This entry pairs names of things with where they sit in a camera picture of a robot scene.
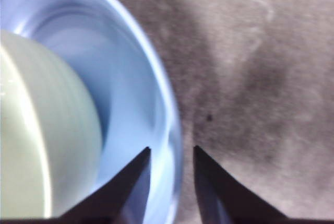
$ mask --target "bowl rim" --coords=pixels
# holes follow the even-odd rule
[[[134,35],[134,38],[138,41],[142,51],[144,52],[156,81],[158,83],[163,104],[166,108],[166,121],[170,125],[170,132],[174,129],[174,132],[177,133],[177,140],[172,143],[173,146],[173,155],[177,158],[174,158],[175,161],[175,181],[173,187],[173,196],[171,204],[168,210],[168,216],[166,219],[166,224],[173,223],[176,217],[179,198],[181,194],[182,180],[183,180],[183,135],[182,127],[180,122],[180,116],[178,113],[178,106],[174,96],[174,92],[169,81],[168,75],[163,67],[162,61],[159,58],[159,55],[155,51],[150,40],[142,30],[139,23],[131,15],[131,13],[121,4],[118,0],[105,0],[123,19],[124,23],[127,25],[131,33]]]

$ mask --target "dark spot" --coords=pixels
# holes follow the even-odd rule
[[[209,122],[210,122],[210,121],[212,121],[212,120],[213,120],[213,117],[212,117],[212,115],[211,115],[211,114],[208,114],[208,115],[207,115],[207,121],[209,121]]]

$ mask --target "gray carpet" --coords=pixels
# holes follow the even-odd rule
[[[200,223],[201,145],[284,214],[334,219],[334,0],[120,0],[159,52],[179,103],[176,223]]]

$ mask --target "light blue bowl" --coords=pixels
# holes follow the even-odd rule
[[[180,121],[160,59],[130,13],[117,0],[1,0],[1,28],[54,51],[91,92],[104,134],[92,190],[149,146],[145,223],[172,223],[182,179]]]

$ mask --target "bowl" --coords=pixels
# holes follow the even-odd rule
[[[92,191],[149,146],[144,223],[172,223],[183,166],[178,110],[161,61],[130,13],[117,0],[1,0],[1,28],[55,52],[92,95],[103,134]]]
[[[102,135],[93,101],[59,57],[1,31],[1,217],[59,216],[90,193]]]

